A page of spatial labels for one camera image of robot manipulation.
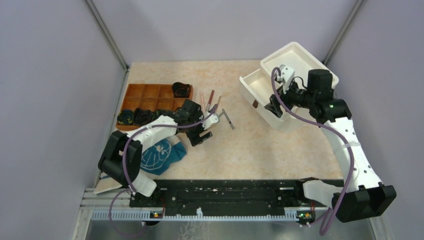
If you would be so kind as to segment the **white pull-out drawer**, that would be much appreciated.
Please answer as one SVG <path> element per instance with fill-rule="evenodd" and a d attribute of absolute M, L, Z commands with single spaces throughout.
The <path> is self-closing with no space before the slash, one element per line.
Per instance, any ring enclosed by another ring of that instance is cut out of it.
<path fill-rule="evenodd" d="M 302 122 L 283 112 L 282 117 L 275 116 L 265 109 L 273 94 L 270 76 L 261 69 L 239 78 L 241 94 L 253 108 L 272 128 L 283 132 L 292 132 L 302 126 Z"/>

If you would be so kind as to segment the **white drawer organizer box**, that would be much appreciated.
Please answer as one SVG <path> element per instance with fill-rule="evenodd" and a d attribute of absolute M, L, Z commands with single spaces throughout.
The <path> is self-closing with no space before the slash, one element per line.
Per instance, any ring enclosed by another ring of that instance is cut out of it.
<path fill-rule="evenodd" d="M 295 70 L 294 77 L 306 80 L 312 69 L 327 69 L 316 57 L 302 47 L 298 42 L 290 42 L 260 61 L 260 69 L 271 77 L 275 67 L 286 65 Z"/>

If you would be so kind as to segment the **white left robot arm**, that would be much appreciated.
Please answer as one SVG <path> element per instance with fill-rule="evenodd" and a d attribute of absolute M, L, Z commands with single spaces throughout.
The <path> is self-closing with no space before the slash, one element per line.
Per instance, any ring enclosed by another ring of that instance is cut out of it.
<path fill-rule="evenodd" d="M 186 99 L 176 111 L 166 111 L 154 121 L 135 130 L 114 131 L 108 138 L 98 162 L 98 169 L 128 187 L 133 193 L 141 194 L 141 200 L 149 207 L 160 202 L 157 183 L 140 172 L 142 154 L 159 141 L 179 133 L 186 134 L 190 144 L 195 147 L 212 137 L 210 128 L 217 124 L 218 105 L 209 111 Z"/>

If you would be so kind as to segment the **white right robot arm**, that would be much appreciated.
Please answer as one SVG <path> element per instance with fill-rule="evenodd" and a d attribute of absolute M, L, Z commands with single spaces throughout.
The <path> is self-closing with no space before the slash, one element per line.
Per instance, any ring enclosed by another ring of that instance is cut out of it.
<path fill-rule="evenodd" d="M 343 175 L 337 187 L 316 178 L 298 182 L 293 200 L 299 206 L 318 202 L 332 211 L 332 218 L 347 223 L 381 216 L 397 196 L 371 167 L 357 138 L 352 114 L 343 99 L 334 97 L 333 75 L 327 69 L 308 72 L 307 86 L 299 87 L 285 67 L 271 71 L 270 107 L 273 112 L 293 114 L 293 107 L 307 109 L 311 125 L 326 136 Z"/>

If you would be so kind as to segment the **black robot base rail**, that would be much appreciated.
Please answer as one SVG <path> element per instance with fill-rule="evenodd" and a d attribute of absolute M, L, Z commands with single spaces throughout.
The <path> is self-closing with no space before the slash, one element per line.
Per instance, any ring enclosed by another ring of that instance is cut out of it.
<path fill-rule="evenodd" d="M 282 217 L 290 208 L 323 204 L 300 197 L 296 179 L 157 180 L 152 196 L 130 198 L 131 208 L 159 208 L 167 217 Z"/>

